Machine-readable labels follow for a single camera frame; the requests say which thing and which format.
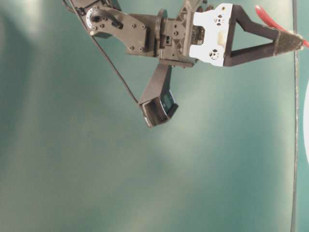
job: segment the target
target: white bracket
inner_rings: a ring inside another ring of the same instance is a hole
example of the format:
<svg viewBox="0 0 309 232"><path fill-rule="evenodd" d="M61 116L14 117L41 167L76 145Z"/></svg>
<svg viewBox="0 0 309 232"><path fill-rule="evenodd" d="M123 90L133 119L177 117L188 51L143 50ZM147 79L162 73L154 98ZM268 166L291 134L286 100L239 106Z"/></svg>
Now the white bracket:
<svg viewBox="0 0 309 232"><path fill-rule="evenodd" d="M189 56L215 66L223 66L233 4L220 4L215 10L194 13L193 24L205 29L204 43L191 45Z"/></svg>

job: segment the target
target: black cable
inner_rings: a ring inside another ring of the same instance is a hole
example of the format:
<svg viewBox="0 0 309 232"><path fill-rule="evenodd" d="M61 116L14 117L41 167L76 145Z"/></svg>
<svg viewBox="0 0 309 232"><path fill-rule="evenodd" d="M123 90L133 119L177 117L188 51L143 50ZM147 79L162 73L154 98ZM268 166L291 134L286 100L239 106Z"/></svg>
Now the black cable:
<svg viewBox="0 0 309 232"><path fill-rule="evenodd" d="M63 4L65 5L65 7L67 7L68 5L66 4L65 0L62 0ZM77 12L72 0L69 0L70 4L72 7L71 8L74 13L77 15L78 19L81 21L83 28L87 31L87 27L82 19L82 17L80 16L80 14ZM136 97L134 96L134 94L132 93L132 91L130 90L129 86L127 85L126 81L124 80L124 78L122 77L122 75L119 73L119 71L117 70L117 68L115 67L115 65L113 64L113 62L111 61L111 59L109 58L109 56L107 55L107 53L104 51L104 49L100 46L100 44L98 44L97 40L90 35L90 38L92 39L93 43L95 44L95 46L99 49L99 51L103 54L103 56L107 59L107 61L109 62L109 64L111 65L112 69L115 71L115 73L117 74L117 76L119 77L119 79L122 81L122 83L124 84L127 92L129 93L129 95L131 96L132 100L138 104L139 101L136 99Z"/></svg>

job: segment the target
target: wire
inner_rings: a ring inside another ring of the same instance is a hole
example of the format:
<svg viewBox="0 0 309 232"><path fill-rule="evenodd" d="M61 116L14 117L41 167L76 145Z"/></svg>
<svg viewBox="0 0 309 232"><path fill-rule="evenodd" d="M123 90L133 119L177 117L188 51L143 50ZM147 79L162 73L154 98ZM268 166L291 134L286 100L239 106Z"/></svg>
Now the wire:
<svg viewBox="0 0 309 232"><path fill-rule="evenodd" d="M74 10L67 4L65 0L62 0L62 5L64 5L68 11L74 13Z"/></svg>
<svg viewBox="0 0 309 232"><path fill-rule="evenodd" d="M260 17L260 19L271 28L276 28L282 31L287 31L282 26L280 26L278 23L276 23L268 14L267 12L259 5L255 6L255 11L257 15ZM309 47L309 42L307 40L304 40L303 43L304 46Z"/></svg>
<svg viewBox="0 0 309 232"><path fill-rule="evenodd" d="M83 28L87 31L87 27L82 19L82 17L80 16L80 14L77 12L72 0L69 0L69 3L71 4L71 9L74 11L74 13L77 15L78 19L81 21ZM117 74L117 76L119 77L119 79L122 81L122 83L124 84L127 92L129 93L129 95L131 96L132 100L138 104L139 101L136 99L136 97L134 96L134 94L132 93L132 91L130 90L129 86L127 85L126 81L124 80L124 78L122 77L122 75L119 73L119 71L117 70L117 68L115 67L115 65L113 64L113 62L111 61L111 59L109 58L109 56L107 55L107 53L104 51L104 49L101 47L101 45L97 42L97 40L90 35L90 38L92 39L93 43L95 44L95 46L99 49L99 51L102 53L102 55L107 59L107 61L109 62L109 64L111 65L112 69L115 71L115 73Z"/></svg>

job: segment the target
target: mounting hole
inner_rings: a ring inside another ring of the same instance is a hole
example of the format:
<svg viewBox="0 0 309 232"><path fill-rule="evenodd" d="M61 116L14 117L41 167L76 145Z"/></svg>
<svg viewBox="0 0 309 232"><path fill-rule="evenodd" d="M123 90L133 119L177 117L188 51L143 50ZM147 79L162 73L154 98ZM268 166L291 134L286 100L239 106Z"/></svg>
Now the mounting hole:
<svg viewBox="0 0 309 232"><path fill-rule="evenodd" d="M102 20L102 18L99 15L91 18L91 21L94 22L94 23L98 23L101 20Z"/></svg>

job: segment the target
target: green background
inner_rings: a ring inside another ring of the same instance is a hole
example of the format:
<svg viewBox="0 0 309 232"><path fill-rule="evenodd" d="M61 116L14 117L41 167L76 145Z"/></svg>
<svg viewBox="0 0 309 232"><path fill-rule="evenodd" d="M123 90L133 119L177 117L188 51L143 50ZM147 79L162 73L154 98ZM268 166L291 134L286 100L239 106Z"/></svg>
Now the green background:
<svg viewBox="0 0 309 232"><path fill-rule="evenodd" d="M293 29L290 0L229 2L257 22L261 4ZM165 8L175 17L182 0L119 3L128 13ZM2 1L0 28L1 232L290 230L292 53L175 68L180 108L150 130L60 1ZM265 42L237 32L235 48ZM100 42L139 97L158 61L124 55L115 38Z"/></svg>

